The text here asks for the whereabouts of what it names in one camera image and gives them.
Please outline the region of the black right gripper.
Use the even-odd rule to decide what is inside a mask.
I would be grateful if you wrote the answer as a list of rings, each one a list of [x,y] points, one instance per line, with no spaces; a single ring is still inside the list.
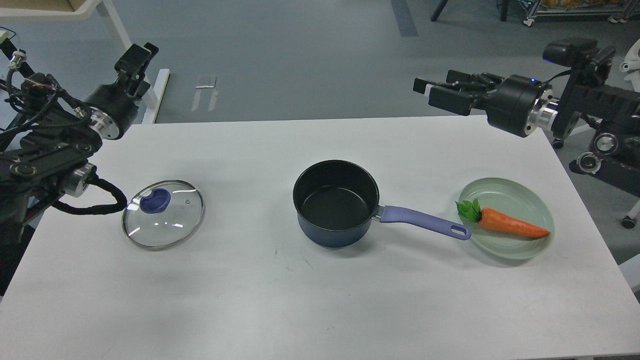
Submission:
[[[414,79],[414,92],[424,95],[428,90],[430,106],[458,116],[470,116],[471,111],[482,104],[490,126],[521,138],[537,127],[530,115],[538,101],[553,93],[551,85],[531,77],[505,78],[487,72],[470,74],[453,69],[444,81]]]

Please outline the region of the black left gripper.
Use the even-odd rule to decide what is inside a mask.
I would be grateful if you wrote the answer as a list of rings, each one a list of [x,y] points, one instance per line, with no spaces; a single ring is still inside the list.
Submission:
[[[89,127],[102,139],[121,139],[133,125],[138,98],[151,87],[146,70],[158,52],[159,48],[150,42],[142,47],[132,44],[114,65],[116,82],[99,85],[83,100],[91,110]]]

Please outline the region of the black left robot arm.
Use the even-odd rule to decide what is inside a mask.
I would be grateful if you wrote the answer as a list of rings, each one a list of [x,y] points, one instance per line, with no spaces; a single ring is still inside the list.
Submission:
[[[127,205],[125,194],[98,176],[89,158],[104,141],[121,139],[137,118],[151,85],[146,70],[158,48],[132,44],[114,65],[114,82],[85,99],[51,74],[36,73],[25,51],[6,39],[1,81],[16,117],[1,130],[1,293],[5,294],[34,234],[32,221],[48,208],[71,215],[108,215]]]

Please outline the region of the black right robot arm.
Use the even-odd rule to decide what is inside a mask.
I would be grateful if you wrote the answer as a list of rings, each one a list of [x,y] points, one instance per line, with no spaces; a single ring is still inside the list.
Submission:
[[[574,173],[585,174],[639,195],[639,94],[613,86],[574,84],[560,98],[551,85],[521,75],[469,74],[450,70],[444,82],[413,81],[413,91],[432,107],[459,116],[485,112],[490,126],[525,138],[541,129],[554,148],[585,121],[594,130],[588,149],[573,160]]]

